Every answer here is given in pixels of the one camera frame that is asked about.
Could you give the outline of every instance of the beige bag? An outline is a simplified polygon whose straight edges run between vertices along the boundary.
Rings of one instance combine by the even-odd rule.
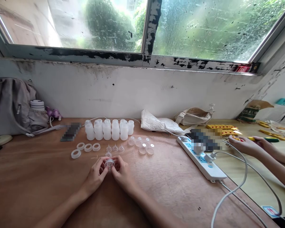
[[[175,115],[175,122],[182,125],[206,125],[214,113],[214,104],[209,104],[210,109],[204,111],[200,108],[189,108]]]

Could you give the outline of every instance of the gray backpack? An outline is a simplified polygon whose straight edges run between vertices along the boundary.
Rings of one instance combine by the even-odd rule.
[[[48,129],[47,112],[30,107],[30,101],[35,99],[36,90],[30,82],[0,78],[0,135],[32,137]]]

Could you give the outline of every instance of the purple toy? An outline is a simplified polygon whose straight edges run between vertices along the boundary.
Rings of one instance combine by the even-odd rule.
[[[46,106],[45,110],[47,111],[48,117],[53,117],[58,120],[61,120],[62,115],[59,113],[58,109],[51,110],[49,106]]]

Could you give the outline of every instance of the person's arm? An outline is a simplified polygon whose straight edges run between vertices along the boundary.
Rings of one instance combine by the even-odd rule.
[[[277,179],[279,179],[285,185],[285,167],[272,157],[272,155],[276,156],[280,152],[265,139],[256,136],[254,137],[259,140],[257,143],[254,143],[253,141],[244,137],[240,137],[242,141],[238,141],[233,139],[232,136],[229,137],[229,142],[240,152],[258,159],[267,169],[269,169],[269,171],[272,172],[274,176],[276,176]]]
[[[256,158],[285,185],[285,166],[267,153],[260,153]]]
[[[113,157],[115,167],[112,167],[112,174],[117,183],[124,191],[141,207],[150,222],[155,227],[181,228],[187,227],[171,211],[157,203],[145,193],[134,181],[129,165],[120,156]]]
[[[107,159],[109,159],[109,157],[99,158],[90,169],[90,172],[80,189],[38,222],[34,228],[61,228],[73,211],[88,199],[104,180],[108,173],[108,167],[104,169],[103,162]]]

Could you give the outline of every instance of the window frame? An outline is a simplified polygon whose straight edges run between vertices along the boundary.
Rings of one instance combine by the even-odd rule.
[[[207,71],[221,73],[235,73],[238,66],[244,66],[262,59],[274,40],[285,28],[285,12],[277,20],[269,31],[266,39],[260,44],[249,61],[220,61],[195,58],[184,58],[176,56],[154,55],[153,46],[156,37],[156,30],[161,16],[162,0],[148,0],[144,33],[142,38],[142,49],[140,53],[112,52],[99,50],[86,50],[61,47],[42,47],[12,44],[12,39],[0,19],[0,54],[7,58],[51,60],[64,62],[96,63],[133,67],[164,68],[188,71]]]

